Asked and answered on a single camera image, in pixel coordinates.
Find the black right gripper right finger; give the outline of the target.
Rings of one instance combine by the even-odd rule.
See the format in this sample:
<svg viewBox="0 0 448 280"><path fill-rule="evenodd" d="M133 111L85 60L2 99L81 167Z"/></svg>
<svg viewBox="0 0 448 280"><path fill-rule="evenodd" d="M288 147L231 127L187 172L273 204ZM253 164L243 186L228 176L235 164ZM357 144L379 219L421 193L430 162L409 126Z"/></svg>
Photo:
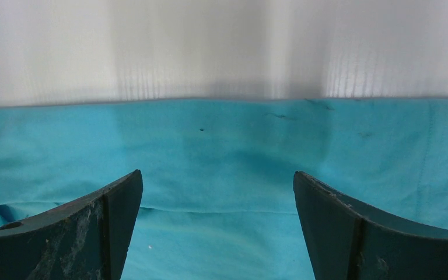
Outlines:
<svg viewBox="0 0 448 280"><path fill-rule="evenodd" d="M448 229L385 212L302 171L293 191L316 279L448 279Z"/></svg>

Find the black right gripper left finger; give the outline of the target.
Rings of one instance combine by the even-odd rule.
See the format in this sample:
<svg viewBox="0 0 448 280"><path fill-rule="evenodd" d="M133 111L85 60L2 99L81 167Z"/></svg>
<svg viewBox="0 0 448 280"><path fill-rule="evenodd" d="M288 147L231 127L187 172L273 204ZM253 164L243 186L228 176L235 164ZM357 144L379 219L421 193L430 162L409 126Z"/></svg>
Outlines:
<svg viewBox="0 0 448 280"><path fill-rule="evenodd" d="M143 192L135 170L0 227L0 279L120 279Z"/></svg>

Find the turquoise t-shirt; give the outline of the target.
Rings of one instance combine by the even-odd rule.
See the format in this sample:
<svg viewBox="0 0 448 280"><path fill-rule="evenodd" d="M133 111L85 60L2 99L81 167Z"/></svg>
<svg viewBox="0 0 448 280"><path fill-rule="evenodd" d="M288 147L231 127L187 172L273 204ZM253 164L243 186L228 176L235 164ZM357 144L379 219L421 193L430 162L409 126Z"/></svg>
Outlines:
<svg viewBox="0 0 448 280"><path fill-rule="evenodd" d="M0 109L0 226L135 169L124 279L312 279L298 170L448 229L448 99Z"/></svg>

